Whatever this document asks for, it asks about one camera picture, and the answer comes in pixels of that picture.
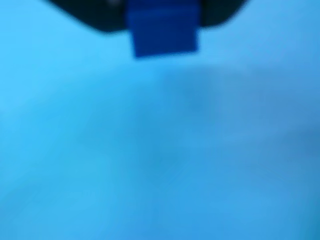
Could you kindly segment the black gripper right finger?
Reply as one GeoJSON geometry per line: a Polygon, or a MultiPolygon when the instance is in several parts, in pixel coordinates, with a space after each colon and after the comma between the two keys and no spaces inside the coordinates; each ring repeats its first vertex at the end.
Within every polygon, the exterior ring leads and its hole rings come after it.
{"type": "Polygon", "coordinates": [[[201,0],[200,26],[221,26],[232,19],[247,3],[247,0],[201,0]]]}

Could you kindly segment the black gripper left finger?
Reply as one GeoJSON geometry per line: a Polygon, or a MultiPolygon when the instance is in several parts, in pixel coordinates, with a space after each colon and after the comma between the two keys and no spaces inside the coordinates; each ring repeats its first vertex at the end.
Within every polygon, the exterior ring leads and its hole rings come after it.
{"type": "Polygon", "coordinates": [[[49,0],[63,13],[102,33],[126,30],[125,0],[49,0]]]}

